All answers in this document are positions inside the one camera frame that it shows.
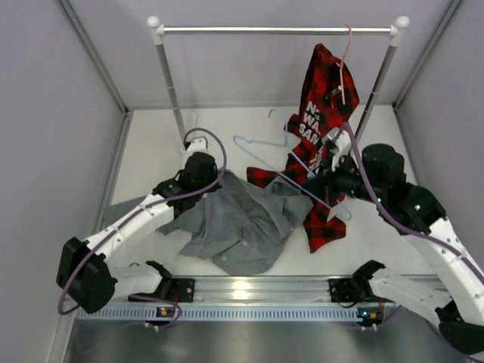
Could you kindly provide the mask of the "grey button shirt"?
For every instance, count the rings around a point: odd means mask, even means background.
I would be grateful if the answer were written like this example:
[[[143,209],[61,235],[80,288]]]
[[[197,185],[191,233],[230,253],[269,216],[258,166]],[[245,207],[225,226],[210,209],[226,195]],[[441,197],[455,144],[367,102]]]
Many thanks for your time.
[[[220,185],[158,232],[190,233],[180,254],[210,260],[230,275],[267,272],[306,219],[311,199],[281,177],[260,188],[226,171]]]

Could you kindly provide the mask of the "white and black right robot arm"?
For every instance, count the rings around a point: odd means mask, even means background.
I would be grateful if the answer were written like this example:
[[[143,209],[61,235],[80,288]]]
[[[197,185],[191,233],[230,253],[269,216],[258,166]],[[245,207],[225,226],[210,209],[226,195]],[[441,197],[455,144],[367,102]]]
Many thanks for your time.
[[[309,191],[330,203],[340,195],[373,203],[379,216],[425,259],[445,286],[438,291],[370,260],[336,285],[336,298],[391,300],[424,318],[464,355],[483,352],[483,271],[455,233],[434,194],[406,180],[404,158],[388,144],[349,157],[329,141]]]

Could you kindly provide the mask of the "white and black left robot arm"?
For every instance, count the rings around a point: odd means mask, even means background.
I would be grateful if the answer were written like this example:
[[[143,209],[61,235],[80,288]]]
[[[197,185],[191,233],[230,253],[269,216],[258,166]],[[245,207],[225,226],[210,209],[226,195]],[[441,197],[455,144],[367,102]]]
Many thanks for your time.
[[[160,182],[112,225],[85,240],[70,238],[56,278],[63,295],[89,314],[116,298],[167,299],[172,276],[163,265],[151,260],[118,267],[114,260],[219,188],[218,175],[214,157],[195,151],[174,178]]]

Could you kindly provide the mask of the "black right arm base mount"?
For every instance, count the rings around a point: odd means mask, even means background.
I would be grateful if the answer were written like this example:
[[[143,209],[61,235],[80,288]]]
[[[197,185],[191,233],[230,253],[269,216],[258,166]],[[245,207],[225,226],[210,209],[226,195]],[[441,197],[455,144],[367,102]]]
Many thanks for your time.
[[[329,291],[332,303],[362,303],[374,298],[369,285],[354,278],[330,279]]]

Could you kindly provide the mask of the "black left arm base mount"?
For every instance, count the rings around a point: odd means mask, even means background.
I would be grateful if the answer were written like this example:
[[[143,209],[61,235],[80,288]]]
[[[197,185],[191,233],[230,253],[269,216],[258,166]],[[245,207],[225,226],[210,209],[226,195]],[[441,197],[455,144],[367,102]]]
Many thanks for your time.
[[[194,292],[193,278],[167,278],[161,281],[154,292],[154,297],[174,303],[192,303]]]

